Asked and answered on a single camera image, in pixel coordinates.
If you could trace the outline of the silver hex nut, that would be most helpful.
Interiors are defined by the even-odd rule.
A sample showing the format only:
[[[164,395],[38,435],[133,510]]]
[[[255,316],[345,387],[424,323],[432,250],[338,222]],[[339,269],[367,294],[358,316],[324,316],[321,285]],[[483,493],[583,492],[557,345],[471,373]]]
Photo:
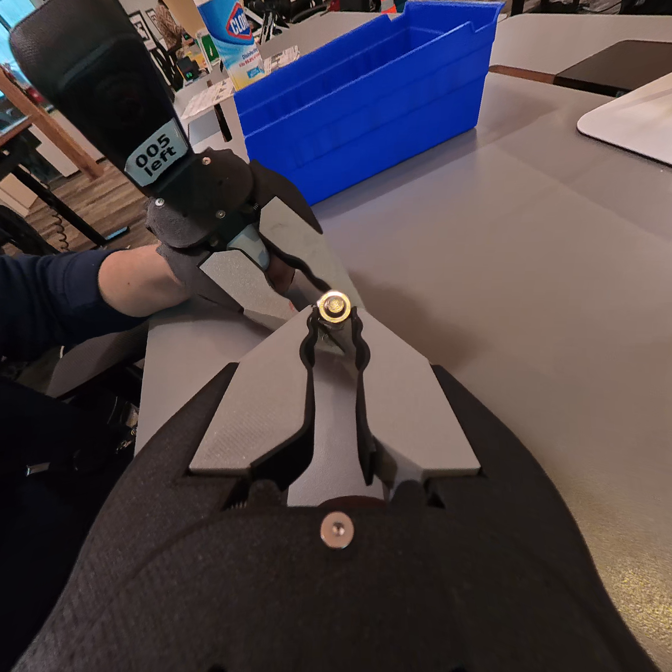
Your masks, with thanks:
[[[327,300],[330,296],[333,296],[333,295],[340,296],[346,301],[346,308],[345,308],[344,312],[341,315],[336,316],[336,317],[330,316],[324,310],[325,300]],[[321,296],[321,298],[318,300],[316,306],[317,306],[317,309],[318,309],[318,314],[320,316],[320,319],[322,320],[322,322],[327,323],[327,324],[341,324],[344,321],[348,320],[348,318],[351,314],[351,301],[350,301],[349,297],[346,294],[344,294],[343,292],[337,291],[337,290],[329,290],[328,292],[324,293]]]

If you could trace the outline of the person's dark clothing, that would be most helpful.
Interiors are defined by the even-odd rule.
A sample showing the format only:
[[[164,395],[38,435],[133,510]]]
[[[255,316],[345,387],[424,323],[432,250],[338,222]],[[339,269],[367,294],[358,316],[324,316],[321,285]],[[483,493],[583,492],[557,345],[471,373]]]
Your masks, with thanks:
[[[83,542],[132,459],[130,405],[65,403],[1,379],[1,670],[55,607]]]

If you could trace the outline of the printed paper sheet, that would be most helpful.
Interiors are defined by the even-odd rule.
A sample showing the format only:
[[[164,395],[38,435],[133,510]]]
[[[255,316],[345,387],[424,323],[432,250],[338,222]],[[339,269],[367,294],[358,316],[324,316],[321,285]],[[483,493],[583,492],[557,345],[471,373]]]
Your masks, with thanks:
[[[290,46],[285,50],[264,59],[264,72],[271,74],[278,69],[294,63],[300,57],[300,49],[297,45]]]
[[[202,92],[192,97],[180,115],[180,119],[187,120],[206,112],[209,108],[222,103],[231,97],[234,93],[234,87],[231,80],[223,80],[207,87]]]

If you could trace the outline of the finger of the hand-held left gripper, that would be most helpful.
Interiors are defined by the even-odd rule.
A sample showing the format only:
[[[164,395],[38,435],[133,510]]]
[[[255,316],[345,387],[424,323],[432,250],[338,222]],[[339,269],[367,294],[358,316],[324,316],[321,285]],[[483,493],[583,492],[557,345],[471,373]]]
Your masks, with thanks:
[[[243,251],[213,253],[199,270],[242,309],[244,317],[271,331],[299,314],[290,298],[278,293]]]
[[[295,315],[330,290],[345,294],[352,307],[365,308],[348,271],[327,238],[279,198],[261,209],[259,233],[276,257],[298,272],[296,287],[281,298],[272,289],[263,292],[257,315]]]

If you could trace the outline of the wooden post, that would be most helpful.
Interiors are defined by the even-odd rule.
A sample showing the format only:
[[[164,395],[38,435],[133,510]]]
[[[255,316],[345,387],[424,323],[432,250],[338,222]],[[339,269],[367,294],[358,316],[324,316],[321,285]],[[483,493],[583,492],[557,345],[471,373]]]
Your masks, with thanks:
[[[49,113],[38,105],[19,85],[8,70],[1,65],[1,92],[30,124],[36,127],[76,168],[89,180],[101,178],[104,169],[98,161],[104,159],[83,134],[58,110]]]

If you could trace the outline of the disinfectant wipes canister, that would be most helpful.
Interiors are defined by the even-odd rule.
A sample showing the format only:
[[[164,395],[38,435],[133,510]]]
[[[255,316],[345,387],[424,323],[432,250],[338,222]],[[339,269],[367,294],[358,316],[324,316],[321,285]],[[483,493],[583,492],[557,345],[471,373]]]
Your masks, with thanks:
[[[242,1],[196,1],[197,10],[235,90],[265,77]]]

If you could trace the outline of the person's left forearm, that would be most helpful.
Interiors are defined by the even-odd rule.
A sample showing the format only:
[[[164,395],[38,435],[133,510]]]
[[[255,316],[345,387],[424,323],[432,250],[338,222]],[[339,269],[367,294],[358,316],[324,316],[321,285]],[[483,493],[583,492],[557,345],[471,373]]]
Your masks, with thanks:
[[[98,273],[112,251],[1,257],[1,357],[29,362],[56,346],[135,328],[109,306]]]

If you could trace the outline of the blue plastic bin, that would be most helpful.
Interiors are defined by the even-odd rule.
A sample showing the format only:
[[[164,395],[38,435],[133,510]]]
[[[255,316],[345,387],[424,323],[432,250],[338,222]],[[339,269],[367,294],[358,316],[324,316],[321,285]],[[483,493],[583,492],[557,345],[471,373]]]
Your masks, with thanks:
[[[248,157],[313,206],[474,129],[502,8],[409,1],[237,92]]]

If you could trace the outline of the person's left hand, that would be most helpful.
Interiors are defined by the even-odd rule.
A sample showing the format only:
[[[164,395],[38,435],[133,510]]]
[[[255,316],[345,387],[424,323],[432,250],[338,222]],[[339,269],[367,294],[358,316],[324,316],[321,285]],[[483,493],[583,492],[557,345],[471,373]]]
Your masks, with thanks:
[[[156,299],[155,311],[177,306],[190,296],[186,285],[178,280],[158,248],[159,244],[150,247],[149,261],[145,262],[153,287],[149,291],[150,298]],[[265,275],[270,285],[277,293],[287,292],[294,280],[295,269],[273,254],[270,254],[269,261]]]

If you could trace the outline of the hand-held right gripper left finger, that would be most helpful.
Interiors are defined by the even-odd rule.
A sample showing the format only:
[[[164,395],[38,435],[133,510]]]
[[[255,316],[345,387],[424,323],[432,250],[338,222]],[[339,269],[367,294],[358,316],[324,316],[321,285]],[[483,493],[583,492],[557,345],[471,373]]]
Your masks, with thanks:
[[[297,478],[310,464],[290,443],[315,418],[312,364],[315,330],[306,307],[246,353],[189,464],[196,475]]]

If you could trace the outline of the white tablet stand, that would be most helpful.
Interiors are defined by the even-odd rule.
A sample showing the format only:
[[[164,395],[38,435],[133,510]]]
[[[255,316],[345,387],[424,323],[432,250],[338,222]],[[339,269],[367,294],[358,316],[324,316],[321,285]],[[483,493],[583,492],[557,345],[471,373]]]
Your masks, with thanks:
[[[671,73],[585,113],[584,136],[671,166]]]

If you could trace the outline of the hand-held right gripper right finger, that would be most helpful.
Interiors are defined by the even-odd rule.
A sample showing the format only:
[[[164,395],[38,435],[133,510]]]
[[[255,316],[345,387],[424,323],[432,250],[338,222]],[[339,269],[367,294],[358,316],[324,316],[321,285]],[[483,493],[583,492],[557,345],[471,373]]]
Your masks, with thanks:
[[[365,483],[477,475],[481,464],[429,360],[362,308],[353,309],[351,334]]]

